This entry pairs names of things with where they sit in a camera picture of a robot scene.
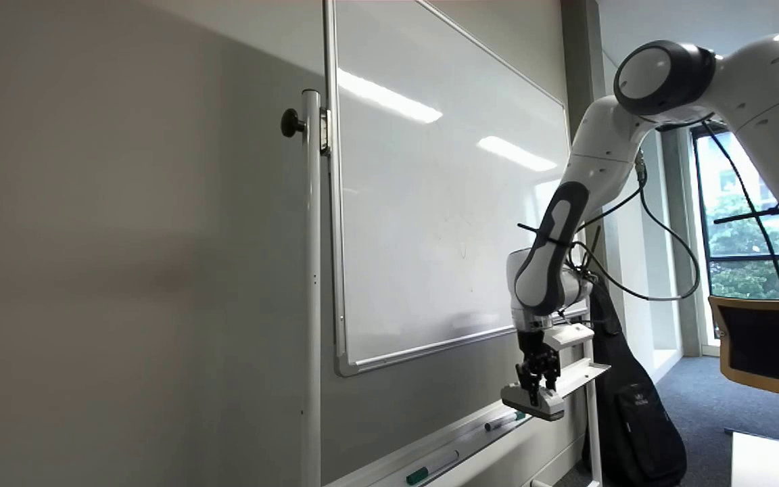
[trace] chair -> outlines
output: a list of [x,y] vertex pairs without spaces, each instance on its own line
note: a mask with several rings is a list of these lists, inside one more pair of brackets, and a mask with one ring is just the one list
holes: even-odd
[[709,303],[721,328],[721,373],[779,395],[779,300]]

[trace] robotic arm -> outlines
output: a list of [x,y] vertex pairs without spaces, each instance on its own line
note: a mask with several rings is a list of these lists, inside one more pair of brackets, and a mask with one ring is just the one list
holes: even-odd
[[504,403],[546,420],[564,415],[564,399],[553,395],[560,362],[544,332],[560,309],[584,300],[584,277],[565,268],[575,234],[618,199],[651,131],[709,115],[736,132],[779,194],[779,35],[725,59],[692,43],[648,43],[619,66],[615,97],[584,112],[536,243],[509,259],[526,361],[519,387],[507,387]]

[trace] white wall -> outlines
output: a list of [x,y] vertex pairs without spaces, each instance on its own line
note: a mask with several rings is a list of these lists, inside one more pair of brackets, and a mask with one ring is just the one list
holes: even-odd
[[779,0],[598,0],[615,62],[648,42],[705,43],[721,55],[779,32]]
[[569,104],[564,23],[559,0],[426,0],[487,43],[523,75]]
[[[280,116],[322,84],[314,32],[318,0],[0,0],[0,487],[298,484],[307,181]],[[514,361],[507,337],[339,378],[329,350],[329,479],[495,400]]]
[[[672,228],[660,139],[651,136],[641,147],[641,154],[644,154],[648,169],[651,169],[648,204],[651,204],[652,215],[664,224]],[[625,185],[625,190],[618,201],[636,192],[636,188],[638,188],[636,174],[630,174],[630,181]],[[609,272],[618,281],[622,281],[633,292],[656,296],[656,297],[675,297],[683,291],[688,291],[688,285],[683,285],[683,291],[676,285],[676,272],[675,272],[676,243],[672,240],[668,234],[664,234],[648,217],[641,201],[633,201],[625,208],[619,208],[618,215],[613,215],[605,223],[605,228],[606,228]],[[628,345],[630,345],[636,361],[659,381],[683,358],[680,303],[641,300],[641,297],[633,297],[618,286],[613,286],[613,297],[615,297],[618,311],[622,316],[622,328],[625,328],[625,337],[628,337]]]

